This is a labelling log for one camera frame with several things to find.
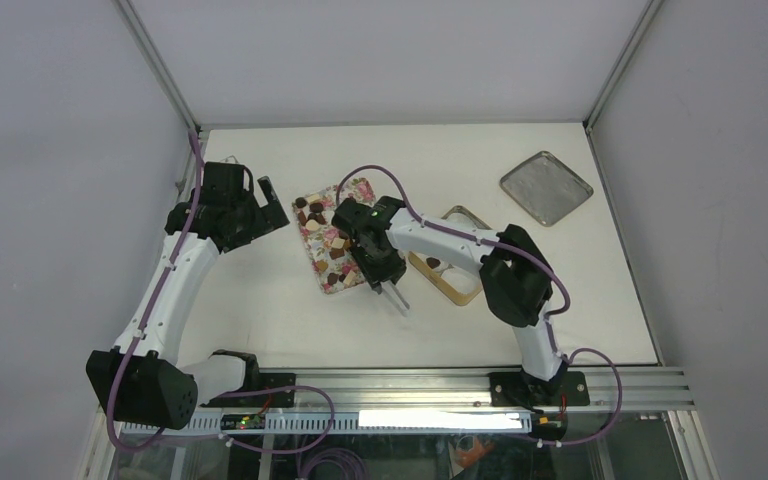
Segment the gold square tin box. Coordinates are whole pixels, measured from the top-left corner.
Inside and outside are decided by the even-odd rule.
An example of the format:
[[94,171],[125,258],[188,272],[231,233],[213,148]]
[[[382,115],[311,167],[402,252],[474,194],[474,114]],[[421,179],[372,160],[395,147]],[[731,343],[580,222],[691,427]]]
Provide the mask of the gold square tin box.
[[[455,205],[442,217],[443,220],[453,222],[461,227],[471,229],[489,230],[490,226],[462,205]],[[423,260],[428,255],[410,252],[409,263],[435,288],[437,288],[453,304],[463,307],[468,305],[483,287],[480,279],[459,267],[444,272],[442,276],[429,272],[423,266]]]

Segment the silver square tin lid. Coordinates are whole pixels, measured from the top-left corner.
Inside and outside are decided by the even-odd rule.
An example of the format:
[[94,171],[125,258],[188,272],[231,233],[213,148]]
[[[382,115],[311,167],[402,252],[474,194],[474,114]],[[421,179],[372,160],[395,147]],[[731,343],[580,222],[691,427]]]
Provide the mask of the silver square tin lid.
[[544,227],[556,225],[594,194],[587,181],[546,150],[504,174],[499,186]]

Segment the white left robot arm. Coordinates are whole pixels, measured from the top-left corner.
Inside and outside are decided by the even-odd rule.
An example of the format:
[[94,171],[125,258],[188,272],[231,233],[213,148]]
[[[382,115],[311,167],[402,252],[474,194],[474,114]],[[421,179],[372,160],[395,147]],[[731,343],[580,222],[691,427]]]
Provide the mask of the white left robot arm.
[[161,258],[136,312],[110,349],[87,360],[91,386],[112,421],[180,430],[198,407],[222,395],[237,406],[258,399],[263,382],[255,355],[217,350],[181,366],[180,345],[219,256],[288,223],[269,177],[254,179],[240,164],[206,164],[189,199],[167,215]]

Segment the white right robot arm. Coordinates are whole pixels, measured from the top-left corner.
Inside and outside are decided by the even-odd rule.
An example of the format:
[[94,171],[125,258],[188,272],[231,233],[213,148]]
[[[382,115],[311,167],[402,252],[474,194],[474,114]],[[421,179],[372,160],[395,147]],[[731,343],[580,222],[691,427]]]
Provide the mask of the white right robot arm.
[[549,304],[560,282],[521,227],[468,228],[419,215],[406,202],[384,196],[368,206],[343,200],[333,226],[350,241],[349,252],[378,294],[392,293],[407,270],[406,254],[423,254],[476,277],[490,312],[512,327],[521,354],[520,390],[548,405],[564,389],[566,361],[549,324]]

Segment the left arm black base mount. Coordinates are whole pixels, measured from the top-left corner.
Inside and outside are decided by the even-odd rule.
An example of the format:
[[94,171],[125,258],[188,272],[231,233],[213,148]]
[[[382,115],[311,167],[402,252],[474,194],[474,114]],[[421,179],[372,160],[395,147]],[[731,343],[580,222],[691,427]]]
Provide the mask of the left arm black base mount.
[[196,380],[199,404],[209,408],[254,407],[272,397],[272,405],[295,405],[295,373],[261,370],[257,356],[228,350],[215,351],[198,365]]

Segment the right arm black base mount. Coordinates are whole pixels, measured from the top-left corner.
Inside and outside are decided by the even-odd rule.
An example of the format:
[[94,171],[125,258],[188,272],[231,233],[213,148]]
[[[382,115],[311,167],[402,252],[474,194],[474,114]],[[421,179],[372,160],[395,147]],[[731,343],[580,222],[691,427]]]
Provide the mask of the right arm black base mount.
[[563,371],[550,381],[533,378],[523,371],[496,371],[488,375],[491,404],[494,407],[588,406],[589,389],[581,372]]

